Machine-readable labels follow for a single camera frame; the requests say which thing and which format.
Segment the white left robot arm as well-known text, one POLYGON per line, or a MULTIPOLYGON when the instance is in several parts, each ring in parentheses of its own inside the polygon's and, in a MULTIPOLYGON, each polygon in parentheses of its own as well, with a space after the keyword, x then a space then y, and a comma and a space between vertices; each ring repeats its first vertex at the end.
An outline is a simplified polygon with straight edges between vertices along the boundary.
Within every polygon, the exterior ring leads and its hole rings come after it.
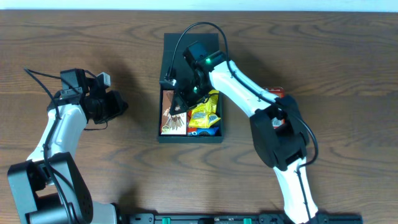
POLYGON ((26 161, 10 166, 7 178, 21 223, 119 223, 117 206, 93 201, 75 164, 89 120, 106 124, 128 105, 109 91, 110 77, 62 75, 50 97, 48 123, 26 161))

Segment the brown Pocky box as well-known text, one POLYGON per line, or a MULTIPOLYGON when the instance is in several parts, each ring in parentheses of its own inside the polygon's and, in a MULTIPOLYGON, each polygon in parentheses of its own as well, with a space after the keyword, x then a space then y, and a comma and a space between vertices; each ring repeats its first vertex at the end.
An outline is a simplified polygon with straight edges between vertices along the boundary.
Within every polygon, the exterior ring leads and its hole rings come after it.
POLYGON ((170 109, 174 92, 172 90, 164 90, 162 98, 162 111, 161 111, 161 135, 186 135, 187 134, 187 114, 180 113, 171 115, 170 109))

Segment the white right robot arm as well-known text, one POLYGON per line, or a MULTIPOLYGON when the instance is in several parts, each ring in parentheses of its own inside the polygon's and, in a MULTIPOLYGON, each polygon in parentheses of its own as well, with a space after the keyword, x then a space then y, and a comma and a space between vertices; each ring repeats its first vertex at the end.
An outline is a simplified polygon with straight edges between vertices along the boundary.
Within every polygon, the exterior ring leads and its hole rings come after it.
POLYGON ((209 53, 201 43, 189 45, 183 57, 193 72, 190 86, 183 86, 173 75, 171 62, 165 79, 176 87, 181 110, 197 108, 211 90, 227 96, 249 118, 257 155, 277 176, 284 212, 293 223, 311 223, 318 207, 312 199, 306 168, 307 145, 318 143, 303 120, 297 102, 289 95, 277 96, 248 78, 230 59, 227 51, 209 53))

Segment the blue Oreo cookie pack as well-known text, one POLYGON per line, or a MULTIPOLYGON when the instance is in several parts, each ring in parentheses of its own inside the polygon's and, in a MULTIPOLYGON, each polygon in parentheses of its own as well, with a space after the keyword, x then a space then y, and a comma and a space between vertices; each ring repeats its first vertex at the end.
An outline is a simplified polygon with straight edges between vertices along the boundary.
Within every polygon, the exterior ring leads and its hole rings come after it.
POLYGON ((192 132, 188 136, 215 136, 218 132, 219 127, 212 128, 197 128, 196 131, 192 132))

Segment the yellow candy bag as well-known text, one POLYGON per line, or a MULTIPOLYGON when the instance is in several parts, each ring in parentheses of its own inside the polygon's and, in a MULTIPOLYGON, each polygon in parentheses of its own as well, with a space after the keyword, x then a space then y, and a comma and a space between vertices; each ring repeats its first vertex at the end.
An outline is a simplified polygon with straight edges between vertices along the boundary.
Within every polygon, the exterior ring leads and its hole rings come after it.
POLYGON ((218 90, 211 90, 204 101, 192 109, 188 123, 190 128, 210 128, 221 119, 216 114, 219 93, 218 90))

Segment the red snack box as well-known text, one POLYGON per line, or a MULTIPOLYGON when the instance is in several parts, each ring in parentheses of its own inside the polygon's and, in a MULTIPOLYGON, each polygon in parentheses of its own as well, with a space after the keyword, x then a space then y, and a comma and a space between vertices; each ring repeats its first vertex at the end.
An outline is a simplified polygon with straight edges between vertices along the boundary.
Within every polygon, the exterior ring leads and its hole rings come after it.
MULTIPOLYGON (((265 90, 267 90, 269 93, 273 93, 273 94, 277 95, 279 98, 284 97, 284 89, 282 87, 267 86, 267 87, 265 87, 265 90)), ((279 119, 279 118, 272 119, 272 125, 273 125, 274 129, 278 128, 279 126, 283 125, 284 123, 285 123, 285 119, 282 119, 282 118, 281 119, 279 119)))

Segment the red Hacks candy bag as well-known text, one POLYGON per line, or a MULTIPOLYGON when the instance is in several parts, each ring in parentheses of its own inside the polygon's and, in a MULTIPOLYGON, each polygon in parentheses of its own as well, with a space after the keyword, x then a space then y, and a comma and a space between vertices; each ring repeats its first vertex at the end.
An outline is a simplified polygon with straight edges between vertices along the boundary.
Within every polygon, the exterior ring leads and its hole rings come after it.
POLYGON ((192 118, 192 111, 187 112, 187 134, 190 135, 192 132, 196 131, 196 127, 190 126, 190 120, 192 118))

